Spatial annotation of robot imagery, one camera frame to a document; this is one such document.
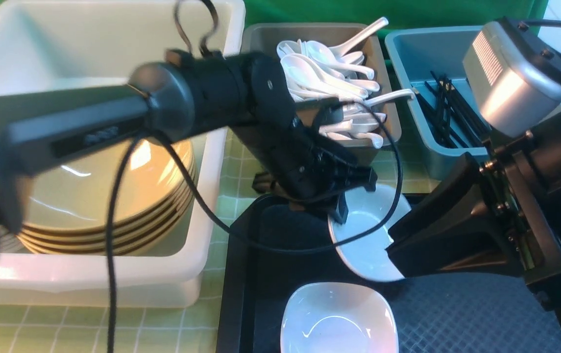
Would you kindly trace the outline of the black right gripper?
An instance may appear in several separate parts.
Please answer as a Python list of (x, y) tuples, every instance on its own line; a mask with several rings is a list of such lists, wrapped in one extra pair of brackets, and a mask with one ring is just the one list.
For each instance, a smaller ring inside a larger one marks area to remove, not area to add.
[(481, 167), (451, 174), (390, 230), (404, 277), (480, 272), (522, 277), (545, 310), (561, 307), (561, 132), (527, 132)]

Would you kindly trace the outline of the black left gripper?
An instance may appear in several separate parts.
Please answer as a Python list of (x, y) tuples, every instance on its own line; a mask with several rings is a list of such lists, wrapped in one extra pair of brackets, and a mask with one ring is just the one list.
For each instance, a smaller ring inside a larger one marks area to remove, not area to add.
[(290, 102), (233, 125), (232, 132), (264, 168), (255, 174), (252, 189), (345, 223), (345, 193), (356, 188), (374, 192), (377, 175), (350, 150), (319, 133), (321, 121), (341, 108), (337, 98)]

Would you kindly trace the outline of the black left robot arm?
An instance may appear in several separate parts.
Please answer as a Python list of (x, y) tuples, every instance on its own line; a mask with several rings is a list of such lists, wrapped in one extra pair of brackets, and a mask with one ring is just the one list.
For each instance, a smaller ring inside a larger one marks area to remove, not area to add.
[(42, 172), (129, 138), (170, 149), (224, 127), (269, 172), (273, 194), (339, 223), (345, 192), (376, 190), (376, 172), (318, 132), (320, 118), (342, 103), (318, 102), (305, 126), (276, 58), (169, 50), (166, 59), (138, 67), (126, 85), (0, 96), (0, 225), (22, 228), (32, 179)]

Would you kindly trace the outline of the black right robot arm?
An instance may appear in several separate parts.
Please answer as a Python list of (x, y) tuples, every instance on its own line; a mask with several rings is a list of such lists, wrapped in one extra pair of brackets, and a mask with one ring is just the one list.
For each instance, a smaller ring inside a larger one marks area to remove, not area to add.
[(515, 138), (494, 129), (484, 144), (484, 165), (462, 154), (390, 228), (389, 258), (407, 278), (521, 277), (561, 325), (561, 113)]

